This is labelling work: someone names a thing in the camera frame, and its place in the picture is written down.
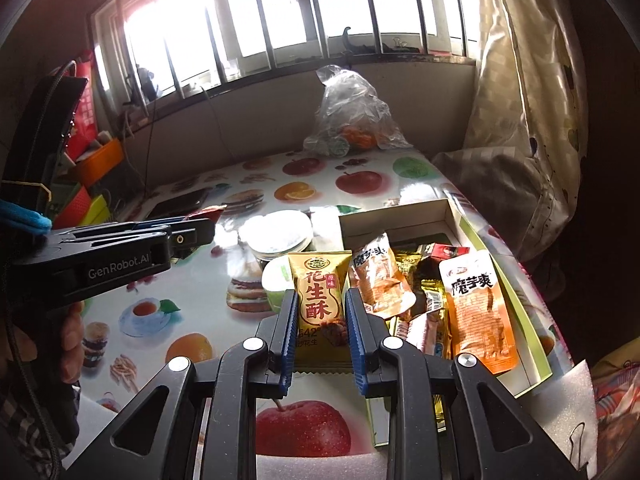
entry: wall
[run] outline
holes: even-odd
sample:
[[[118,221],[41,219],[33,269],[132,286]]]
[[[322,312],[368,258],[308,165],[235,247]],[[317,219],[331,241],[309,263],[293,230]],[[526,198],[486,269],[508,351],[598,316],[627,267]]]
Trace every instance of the wall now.
[[[576,362],[594,364],[640,335],[640,52],[605,0],[570,2],[586,66],[589,152],[559,239],[566,291],[550,308]]]
[[[406,138],[427,156],[462,146],[476,69],[438,62],[355,67],[389,104]],[[313,130],[324,86],[315,72],[280,77],[185,108],[153,127],[148,184],[172,182],[234,160],[298,149]],[[151,126],[127,143],[141,174]]]

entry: window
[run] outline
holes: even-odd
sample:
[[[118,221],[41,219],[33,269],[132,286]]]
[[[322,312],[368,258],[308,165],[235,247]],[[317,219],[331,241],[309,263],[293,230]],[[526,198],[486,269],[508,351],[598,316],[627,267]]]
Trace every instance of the window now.
[[[234,79],[300,64],[376,52],[370,0],[110,0],[92,15],[98,76],[108,105],[150,114]],[[371,0],[382,54],[462,54],[458,0]],[[470,45],[478,0],[462,0]]]

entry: konjac snack packet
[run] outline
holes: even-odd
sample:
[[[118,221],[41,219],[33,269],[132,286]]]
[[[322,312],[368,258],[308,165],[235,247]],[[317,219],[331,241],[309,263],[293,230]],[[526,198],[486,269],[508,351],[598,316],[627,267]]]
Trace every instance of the konjac snack packet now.
[[[415,294],[398,269],[386,234],[353,255],[349,269],[351,286],[357,286],[368,312],[389,319],[407,312]]]
[[[453,354],[469,352],[492,374],[518,363],[515,338],[489,251],[440,263],[447,291]]]
[[[293,283],[300,298],[296,371],[351,367],[342,290],[351,251],[289,253]]]

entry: hand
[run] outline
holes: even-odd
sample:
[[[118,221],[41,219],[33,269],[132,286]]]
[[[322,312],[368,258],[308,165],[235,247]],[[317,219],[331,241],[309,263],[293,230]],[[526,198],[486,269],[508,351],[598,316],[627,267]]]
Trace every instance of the hand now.
[[[62,342],[62,358],[60,359],[60,379],[65,383],[75,383],[80,378],[84,351],[82,350],[82,336],[84,326],[80,313],[84,302],[74,303],[69,307],[68,316],[60,330]],[[18,345],[20,358],[23,362],[33,361],[38,356],[35,343],[17,326],[14,326],[15,341]],[[4,330],[4,320],[0,319],[0,379],[6,374],[6,362],[12,360],[11,348]]]

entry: floral curtain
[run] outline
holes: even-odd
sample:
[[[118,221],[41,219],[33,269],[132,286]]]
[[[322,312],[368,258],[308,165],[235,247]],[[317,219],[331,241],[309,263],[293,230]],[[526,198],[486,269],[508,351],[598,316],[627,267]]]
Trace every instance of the floral curtain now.
[[[587,147],[584,63],[567,0],[480,0],[463,149],[433,162],[523,262],[572,218]]]

